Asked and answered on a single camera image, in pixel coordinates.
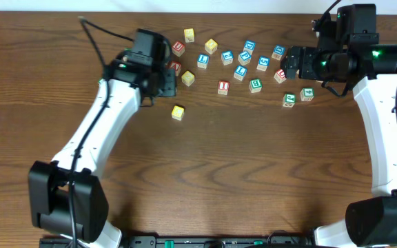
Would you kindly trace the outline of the yellow letter O block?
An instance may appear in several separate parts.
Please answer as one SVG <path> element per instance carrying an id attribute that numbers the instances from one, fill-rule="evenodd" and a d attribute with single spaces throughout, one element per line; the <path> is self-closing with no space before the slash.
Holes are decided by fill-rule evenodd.
<path id="1" fill-rule="evenodd" d="M 213 54 L 217 51 L 218 49 L 218 43 L 214 40 L 214 39 L 209 39 L 206 43 L 205 43 L 205 51 L 208 54 Z"/>

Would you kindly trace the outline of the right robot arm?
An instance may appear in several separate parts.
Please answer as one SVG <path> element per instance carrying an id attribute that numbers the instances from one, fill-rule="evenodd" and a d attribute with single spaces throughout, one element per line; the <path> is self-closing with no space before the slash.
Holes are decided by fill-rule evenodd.
<path id="1" fill-rule="evenodd" d="M 312 21 L 316 47 L 293 46 L 279 74 L 287 79 L 334 83 L 352 93 L 362 115 L 372 167 L 372 197 L 348 205 L 343 220 L 315 228 L 317 247 L 397 245 L 397 45 L 379 41 L 376 6 L 333 3 Z"/>

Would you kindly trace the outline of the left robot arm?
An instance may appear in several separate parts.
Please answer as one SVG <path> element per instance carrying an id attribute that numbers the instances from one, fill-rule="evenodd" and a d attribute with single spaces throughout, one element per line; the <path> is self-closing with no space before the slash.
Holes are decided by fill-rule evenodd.
<path id="1" fill-rule="evenodd" d="M 28 173 L 32 224 L 69 239 L 68 247 L 118 247 L 122 232 L 108 221 L 100 179 L 126 123 L 145 97 L 172 97 L 172 52 L 125 50 L 103 65 L 99 91 L 72 138 Z"/>

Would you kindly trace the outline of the yellow letter C block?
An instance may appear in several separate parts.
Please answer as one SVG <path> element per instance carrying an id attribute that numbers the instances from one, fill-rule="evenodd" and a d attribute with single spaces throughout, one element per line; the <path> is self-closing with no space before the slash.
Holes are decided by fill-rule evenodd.
<path id="1" fill-rule="evenodd" d="M 185 108 L 179 105 L 175 105 L 172 109 L 172 118 L 178 121 L 183 119 Z"/>

